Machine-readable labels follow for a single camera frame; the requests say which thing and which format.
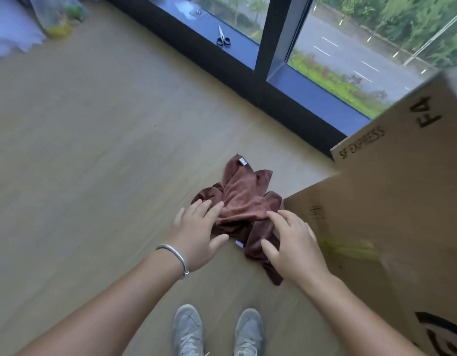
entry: person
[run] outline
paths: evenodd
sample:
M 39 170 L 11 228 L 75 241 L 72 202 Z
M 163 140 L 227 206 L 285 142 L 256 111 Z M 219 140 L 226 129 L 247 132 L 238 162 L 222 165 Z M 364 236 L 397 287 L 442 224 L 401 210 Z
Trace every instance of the person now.
M 210 239 L 223 203 L 210 206 L 210 200 L 198 200 L 187 210 L 181 209 L 165 241 L 169 248 L 151 253 L 17 355 L 121 355 L 154 306 L 184 275 L 185 267 L 190 272 L 201 268 L 227 241 L 226 234 Z M 346 353 L 424 356 L 329 272 L 307 223 L 286 210 L 268 212 L 268 217 L 279 231 L 281 245 L 277 251 L 263 240 L 263 251 L 280 275 L 295 283 L 312 300 Z M 205 355 L 202 321 L 193 306 L 184 305 L 176 312 L 173 340 L 177 356 Z M 245 310 L 237 323 L 234 355 L 262 354 L 261 316 L 254 309 Z

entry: brown fabric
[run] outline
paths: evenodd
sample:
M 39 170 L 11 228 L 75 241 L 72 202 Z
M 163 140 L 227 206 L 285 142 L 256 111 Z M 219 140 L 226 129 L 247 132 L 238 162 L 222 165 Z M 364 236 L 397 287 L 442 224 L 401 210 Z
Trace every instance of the brown fabric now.
M 212 205 L 224 202 L 214 225 L 214 232 L 228 233 L 245 245 L 244 254 L 263 266 L 270 280 L 279 285 L 283 278 L 268 261 L 261 248 L 261 240 L 267 239 L 277 249 L 279 239 L 273 234 L 273 222 L 267 211 L 278 211 L 281 196 L 273 191 L 266 192 L 273 174 L 270 170 L 254 172 L 249 164 L 243 166 L 242 156 L 235 155 L 228 161 L 221 183 L 204 188 L 192 200 L 212 200 Z

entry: white cloth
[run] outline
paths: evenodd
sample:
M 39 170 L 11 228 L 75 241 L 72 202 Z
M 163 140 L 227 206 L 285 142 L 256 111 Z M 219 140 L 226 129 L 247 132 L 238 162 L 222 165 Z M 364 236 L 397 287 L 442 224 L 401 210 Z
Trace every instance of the white cloth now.
M 0 0 L 0 57 L 14 48 L 28 52 L 46 36 L 17 0 Z

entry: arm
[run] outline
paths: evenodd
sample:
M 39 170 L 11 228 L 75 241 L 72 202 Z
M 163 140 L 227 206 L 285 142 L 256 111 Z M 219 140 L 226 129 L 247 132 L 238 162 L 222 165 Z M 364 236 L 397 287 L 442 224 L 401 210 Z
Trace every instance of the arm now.
M 167 244 L 182 255 L 190 271 L 209 262 L 228 239 L 210 240 L 210 230 L 223 207 L 210 201 L 181 209 Z M 17 356 L 121 355 L 154 306 L 184 274 L 184 267 L 170 251 L 160 249 L 94 299 L 32 341 Z
M 297 284 L 331 324 L 344 350 L 352 356 L 424 356 L 357 298 L 327 269 L 307 223 L 286 210 L 269 212 L 280 233 L 280 250 L 262 240 L 274 268 Z

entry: black scissors handle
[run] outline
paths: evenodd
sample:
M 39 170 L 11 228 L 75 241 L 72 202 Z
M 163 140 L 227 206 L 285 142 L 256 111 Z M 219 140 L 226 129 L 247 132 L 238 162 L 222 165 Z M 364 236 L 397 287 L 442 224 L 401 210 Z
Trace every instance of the black scissors handle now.
M 219 46 L 219 47 L 223 47 L 223 46 L 228 47 L 228 46 L 230 46 L 231 44 L 232 44 L 232 43 L 231 43 L 231 41 L 230 41 L 230 39 L 229 39 L 228 37 L 225 37 L 224 40 L 222 40 L 221 37 L 217 38 L 217 46 Z

